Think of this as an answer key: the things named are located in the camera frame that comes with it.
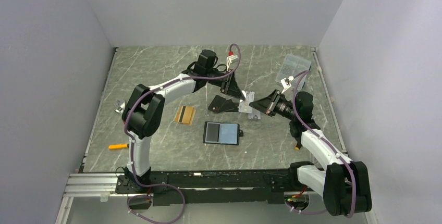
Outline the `single silver card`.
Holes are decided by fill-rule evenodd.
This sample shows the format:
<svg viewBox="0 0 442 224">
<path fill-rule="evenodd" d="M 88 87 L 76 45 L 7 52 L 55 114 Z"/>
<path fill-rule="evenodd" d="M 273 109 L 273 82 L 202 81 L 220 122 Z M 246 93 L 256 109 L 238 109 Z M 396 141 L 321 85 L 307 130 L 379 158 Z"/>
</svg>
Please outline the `single silver card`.
<svg viewBox="0 0 442 224">
<path fill-rule="evenodd" d="M 241 93 L 244 99 L 239 101 L 238 112 L 251 114 L 253 108 L 250 106 L 250 103 L 254 101 L 255 92 L 242 90 Z"/>
</svg>

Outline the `black card stack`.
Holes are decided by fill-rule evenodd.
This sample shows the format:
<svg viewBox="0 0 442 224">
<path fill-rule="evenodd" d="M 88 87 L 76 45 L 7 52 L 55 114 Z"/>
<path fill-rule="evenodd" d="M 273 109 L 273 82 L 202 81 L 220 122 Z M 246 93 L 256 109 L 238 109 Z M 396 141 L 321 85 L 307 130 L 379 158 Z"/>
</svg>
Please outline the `black card stack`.
<svg viewBox="0 0 442 224">
<path fill-rule="evenodd" d="M 215 114 L 219 113 L 238 113 L 239 103 L 234 102 L 232 99 L 226 99 L 222 96 L 216 95 L 207 109 Z"/>
</svg>

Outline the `single black card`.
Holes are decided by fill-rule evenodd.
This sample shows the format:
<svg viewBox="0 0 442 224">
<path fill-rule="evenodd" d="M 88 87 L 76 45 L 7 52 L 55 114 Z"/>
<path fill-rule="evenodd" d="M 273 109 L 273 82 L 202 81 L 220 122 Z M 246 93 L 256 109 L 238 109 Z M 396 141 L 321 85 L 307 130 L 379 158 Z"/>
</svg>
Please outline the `single black card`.
<svg viewBox="0 0 442 224">
<path fill-rule="evenodd" d="M 208 122 L 205 128 L 205 143 L 218 143 L 219 142 L 220 124 L 214 122 Z"/>
</svg>

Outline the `black leather card holder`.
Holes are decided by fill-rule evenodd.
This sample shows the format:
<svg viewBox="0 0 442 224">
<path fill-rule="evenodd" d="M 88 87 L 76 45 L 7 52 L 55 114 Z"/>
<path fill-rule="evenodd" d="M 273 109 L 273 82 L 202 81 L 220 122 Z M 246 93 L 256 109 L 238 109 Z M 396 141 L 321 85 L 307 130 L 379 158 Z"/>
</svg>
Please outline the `black leather card holder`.
<svg viewBox="0 0 442 224">
<path fill-rule="evenodd" d="M 238 123 L 227 122 L 214 122 L 220 124 L 219 142 L 218 143 L 205 143 L 205 128 L 206 124 L 212 121 L 206 121 L 204 124 L 203 143 L 204 144 L 220 144 L 220 145 L 239 145 L 240 138 L 244 136 L 243 131 L 240 129 Z"/>
</svg>

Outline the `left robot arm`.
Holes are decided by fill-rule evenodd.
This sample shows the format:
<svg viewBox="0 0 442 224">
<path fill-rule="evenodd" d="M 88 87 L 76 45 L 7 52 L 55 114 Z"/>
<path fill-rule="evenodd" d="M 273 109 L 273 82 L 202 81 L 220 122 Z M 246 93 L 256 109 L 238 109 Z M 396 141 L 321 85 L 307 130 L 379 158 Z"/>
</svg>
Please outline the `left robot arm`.
<svg viewBox="0 0 442 224">
<path fill-rule="evenodd" d="M 204 49 L 197 60 L 175 78 L 150 87 L 139 84 L 134 88 L 121 116 L 124 133 L 129 137 L 129 161 L 125 167 L 125 176 L 134 191 L 142 193 L 149 188 L 151 138 L 161 124 L 164 107 L 182 96 L 198 91 L 206 84 L 219 87 L 225 95 L 244 99 L 235 78 L 241 60 L 240 49 L 229 51 L 226 69 L 220 71 L 216 67 L 217 54 Z"/>
</svg>

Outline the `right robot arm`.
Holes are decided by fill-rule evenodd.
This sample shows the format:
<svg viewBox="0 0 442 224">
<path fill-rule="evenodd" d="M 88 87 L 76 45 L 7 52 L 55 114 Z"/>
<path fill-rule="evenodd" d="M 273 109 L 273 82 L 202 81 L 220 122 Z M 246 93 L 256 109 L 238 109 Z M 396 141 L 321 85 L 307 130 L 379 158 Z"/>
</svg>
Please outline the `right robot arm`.
<svg viewBox="0 0 442 224">
<path fill-rule="evenodd" d="M 326 211 L 332 216 L 351 217 L 355 213 L 372 210 L 369 173 L 365 163 L 353 161 L 325 138 L 313 119 L 313 95 L 301 91 L 287 100 L 279 90 L 251 102 L 250 106 L 268 116 L 281 115 L 289 119 L 290 134 L 297 148 L 306 148 L 319 162 L 290 165 L 287 183 L 293 190 L 303 186 L 312 189 L 323 199 Z"/>
</svg>

